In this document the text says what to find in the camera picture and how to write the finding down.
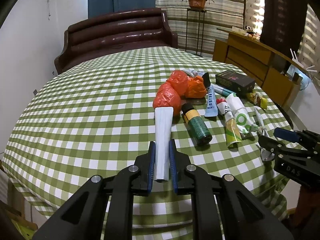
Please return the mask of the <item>silver white twisted wrapper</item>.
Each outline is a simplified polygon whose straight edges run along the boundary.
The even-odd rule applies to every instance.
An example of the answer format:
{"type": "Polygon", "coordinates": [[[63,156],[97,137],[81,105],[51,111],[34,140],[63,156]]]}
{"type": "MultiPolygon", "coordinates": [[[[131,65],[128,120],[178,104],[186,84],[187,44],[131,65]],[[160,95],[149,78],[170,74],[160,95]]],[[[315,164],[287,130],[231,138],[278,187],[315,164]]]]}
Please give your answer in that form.
{"type": "MultiPolygon", "coordinates": [[[[256,114],[256,117],[258,120],[258,124],[259,124],[258,130],[257,130],[257,135],[259,135],[259,136],[263,135],[263,136],[269,137],[267,130],[266,130],[266,127],[264,126],[264,121],[261,117],[261,114],[258,111],[257,106],[254,107],[254,111],[255,111],[255,114],[256,114]]],[[[266,162],[272,161],[274,159],[274,153],[268,151],[267,149],[263,148],[262,146],[259,146],[259,148],[260,148],[260,157],[263,162],[266,163],[266,162]]]]}

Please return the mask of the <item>white paper wrapper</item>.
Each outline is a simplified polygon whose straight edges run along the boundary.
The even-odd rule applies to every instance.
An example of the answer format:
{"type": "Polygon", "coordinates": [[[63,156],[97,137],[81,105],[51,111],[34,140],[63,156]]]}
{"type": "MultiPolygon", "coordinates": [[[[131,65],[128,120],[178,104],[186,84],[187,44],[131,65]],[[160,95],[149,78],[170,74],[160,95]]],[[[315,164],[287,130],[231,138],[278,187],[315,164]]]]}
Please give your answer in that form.
{"type": "Polygon", "coordinates": [[[172,107],[155,108],[155,172],[154,180],[169,180],[169,141],[174,109],[172,107]]]}

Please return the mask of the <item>yellow wrapper with string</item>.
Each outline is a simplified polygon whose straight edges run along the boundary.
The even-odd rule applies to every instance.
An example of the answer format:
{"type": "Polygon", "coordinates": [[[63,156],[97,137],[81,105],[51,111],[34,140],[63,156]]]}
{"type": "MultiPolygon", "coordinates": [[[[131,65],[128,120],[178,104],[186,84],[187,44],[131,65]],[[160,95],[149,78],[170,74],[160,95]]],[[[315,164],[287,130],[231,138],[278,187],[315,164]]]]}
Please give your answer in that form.
{"type": "Polygon", "coordinates": [[[262,109],[267,109],[267,99],[260,96],[258,93],[247,93],[246,94],[247,99],[253,103],[254,105],[262,108],[262,109]]]}

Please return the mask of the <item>red plastic bag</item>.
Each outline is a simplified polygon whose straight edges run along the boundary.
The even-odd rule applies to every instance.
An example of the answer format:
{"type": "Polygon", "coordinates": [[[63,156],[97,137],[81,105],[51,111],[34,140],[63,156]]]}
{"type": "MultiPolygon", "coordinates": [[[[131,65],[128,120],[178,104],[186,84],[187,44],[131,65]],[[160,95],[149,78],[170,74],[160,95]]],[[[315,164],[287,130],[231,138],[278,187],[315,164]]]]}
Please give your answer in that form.
{"type": "Polygon", "coordinates": [[[174,109],[173,116],[179,116],[181,111],[181,98],[172,85],[165,82],[159,87],[152,105],[153,108],[172,107],[174,109]]]}
{"type": "Polygon", "coordinates": [[[188,75],[181,70],[175,70],[171,73],[167,82],[176,90],[179,96],[184,96],[188,89],[188,75]]]}

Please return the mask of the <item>white green crumpled bag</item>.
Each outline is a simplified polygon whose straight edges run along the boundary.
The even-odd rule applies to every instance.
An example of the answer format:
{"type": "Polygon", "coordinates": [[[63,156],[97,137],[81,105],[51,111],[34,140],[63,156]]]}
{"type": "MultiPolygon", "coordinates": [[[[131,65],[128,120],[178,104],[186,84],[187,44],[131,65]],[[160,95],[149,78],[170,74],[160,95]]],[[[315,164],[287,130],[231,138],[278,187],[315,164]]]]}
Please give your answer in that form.
{"type": "Polygon", "coordinates": [[[233,116],[235,117],[235,121],[242,138],[246,137],[251,132],[258,131],[259,126],[249,116],[246,107],[235,93],[229,94],[226,101],[233,113],[233,116]]]}

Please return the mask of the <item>green spray can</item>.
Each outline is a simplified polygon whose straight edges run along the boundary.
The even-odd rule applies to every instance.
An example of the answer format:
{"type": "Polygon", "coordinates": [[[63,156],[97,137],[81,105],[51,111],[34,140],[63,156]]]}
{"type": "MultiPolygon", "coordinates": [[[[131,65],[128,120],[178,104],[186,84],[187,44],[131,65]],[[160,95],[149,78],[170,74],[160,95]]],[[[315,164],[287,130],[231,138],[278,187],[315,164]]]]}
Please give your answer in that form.
{"type": "Polygon", "coordinates": [[[212,140],[212,135],[202,120],[199,112],[190,103],[182,105],[182,116],[197,146],[203,146],[212,140]]]}

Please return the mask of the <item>red white green tube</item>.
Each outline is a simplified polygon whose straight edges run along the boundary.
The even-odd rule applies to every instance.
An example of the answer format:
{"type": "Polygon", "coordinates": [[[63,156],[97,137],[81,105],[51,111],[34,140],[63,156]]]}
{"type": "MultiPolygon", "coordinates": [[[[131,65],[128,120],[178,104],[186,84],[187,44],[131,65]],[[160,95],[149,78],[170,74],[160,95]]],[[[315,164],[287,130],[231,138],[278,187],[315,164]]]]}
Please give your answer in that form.
{"type": "Polygon", "coordinates": [[[216,99],[219,113],[223,116],[225,122],[226,143],[228,147],[242,142],[240,131],[237,127],[232,110],[224,98],[216,99]]]}

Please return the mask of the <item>wooden tv cabinet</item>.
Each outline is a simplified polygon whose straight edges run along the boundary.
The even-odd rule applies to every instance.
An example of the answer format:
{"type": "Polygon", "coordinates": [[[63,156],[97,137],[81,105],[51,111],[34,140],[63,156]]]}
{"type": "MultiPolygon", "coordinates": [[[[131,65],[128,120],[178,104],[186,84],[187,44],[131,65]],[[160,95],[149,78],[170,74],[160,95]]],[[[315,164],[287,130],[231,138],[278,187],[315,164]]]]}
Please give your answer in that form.
{"type": "Polygon", "coordinates": [[[237,66],[288,111],[296,99],[306,70],[277,50],[242,34],[224,30],[226,40],[215,40],[213,60],[237,66]]]}

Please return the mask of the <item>light blue tube package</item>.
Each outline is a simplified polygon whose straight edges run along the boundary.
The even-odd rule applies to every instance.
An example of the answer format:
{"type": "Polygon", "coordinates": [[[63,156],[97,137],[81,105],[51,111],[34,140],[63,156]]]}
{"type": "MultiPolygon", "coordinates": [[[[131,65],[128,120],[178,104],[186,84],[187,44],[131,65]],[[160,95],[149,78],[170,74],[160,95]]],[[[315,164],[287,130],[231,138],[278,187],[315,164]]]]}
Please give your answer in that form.
{"type": "Polygon", "coordinates": [[[216,105],[214,87],[213,85],[210,85],[210,87],[208,88],[207,107],[206,107],[204,116],[206,118],[212,118],[212,117],[216,117],[217,115],[218,115],[218,109],[216,105]]]}

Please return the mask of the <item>black cigarette carton box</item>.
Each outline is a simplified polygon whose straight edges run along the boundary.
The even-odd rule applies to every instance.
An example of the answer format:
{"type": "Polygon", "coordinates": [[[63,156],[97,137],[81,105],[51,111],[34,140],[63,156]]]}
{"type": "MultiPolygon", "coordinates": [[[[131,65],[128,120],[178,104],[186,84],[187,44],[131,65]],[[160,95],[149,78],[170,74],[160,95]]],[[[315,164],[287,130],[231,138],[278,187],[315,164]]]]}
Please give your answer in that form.
{"type": "Polygon", "coordinates": [[[232,70],[226,70],[216,74],[215,81],[217,85],[239,95],[251,93],[255,87],[255,81],[251,77],[239,74],[232,70]]]}

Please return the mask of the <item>white blue snack packet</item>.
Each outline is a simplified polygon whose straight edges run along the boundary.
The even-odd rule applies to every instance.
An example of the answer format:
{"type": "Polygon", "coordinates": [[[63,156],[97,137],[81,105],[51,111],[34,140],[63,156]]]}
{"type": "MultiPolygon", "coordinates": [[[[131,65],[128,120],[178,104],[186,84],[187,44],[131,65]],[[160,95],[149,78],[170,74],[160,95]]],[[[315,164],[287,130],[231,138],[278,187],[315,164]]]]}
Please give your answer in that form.
{"type": "Polygon", "coordinates": [[[204,87],[206,89],[208,89],[211,85],[211,82],[210,82],[210,77],[209,77],[209,73],[208,72],[199,72],[199,71],[196,71],[196,70],[192,70],[192,69],[185,69],[183,70],[187,75],[191,76],[191,77],[202,77],[203,79],[203,84],[204,84],[204,87]]]}

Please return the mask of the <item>mickey mouse plush toy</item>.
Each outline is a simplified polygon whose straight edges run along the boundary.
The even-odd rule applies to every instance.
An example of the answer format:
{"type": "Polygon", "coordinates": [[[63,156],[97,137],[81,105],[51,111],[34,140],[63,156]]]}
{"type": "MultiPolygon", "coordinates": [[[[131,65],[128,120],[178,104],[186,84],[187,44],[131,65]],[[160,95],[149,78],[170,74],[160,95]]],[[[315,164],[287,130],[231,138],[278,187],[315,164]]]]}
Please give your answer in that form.
{"type": "Polygon", "coordinates": [[[245,26],[245,31],[247,35],[255,36],[254,30],[250,26],[245,26]]]}

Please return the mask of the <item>dark brown leather sofa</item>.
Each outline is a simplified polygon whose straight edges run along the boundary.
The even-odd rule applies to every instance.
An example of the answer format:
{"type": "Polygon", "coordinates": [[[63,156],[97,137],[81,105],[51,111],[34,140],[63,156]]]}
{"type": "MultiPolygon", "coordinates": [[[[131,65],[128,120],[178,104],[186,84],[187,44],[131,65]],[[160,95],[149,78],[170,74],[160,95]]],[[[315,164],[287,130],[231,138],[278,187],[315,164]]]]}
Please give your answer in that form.
{"type": "Polygon", "coordinates": [[[178,47],[178,35],[160,8],[113,12],[70,25],[54,60],[58,74],[101,56],[140,48],[178,47]]]}

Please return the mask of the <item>purple curtain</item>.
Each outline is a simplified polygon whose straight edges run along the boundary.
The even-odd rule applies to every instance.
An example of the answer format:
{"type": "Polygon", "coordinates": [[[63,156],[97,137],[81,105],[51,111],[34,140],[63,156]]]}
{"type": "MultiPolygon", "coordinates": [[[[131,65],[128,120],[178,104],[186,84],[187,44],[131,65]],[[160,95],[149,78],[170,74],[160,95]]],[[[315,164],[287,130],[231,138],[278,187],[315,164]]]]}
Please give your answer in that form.
{"type": "Polygon", "coordinates": [[[307,9],[306,0],[265,0],[260,42],[290,57],[299,49],[307,9]]]}

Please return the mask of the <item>striped curtain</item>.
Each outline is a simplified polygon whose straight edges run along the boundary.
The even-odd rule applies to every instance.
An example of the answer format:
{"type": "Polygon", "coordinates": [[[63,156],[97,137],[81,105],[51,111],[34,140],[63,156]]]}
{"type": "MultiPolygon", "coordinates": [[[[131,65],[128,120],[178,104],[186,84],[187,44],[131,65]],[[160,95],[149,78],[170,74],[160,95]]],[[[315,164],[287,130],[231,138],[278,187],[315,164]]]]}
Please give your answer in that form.
{"type": "Polygon", "coordinates": [[[227,39],[220,29],[243,27],[245,0],[214,0],[206,3],[205,13],[187,11],[188,1],[156,0],[156,7],[167,12],[169,26],[178,35],[178,48],[190,53],[213,55],[215,40],[227,39]]]}

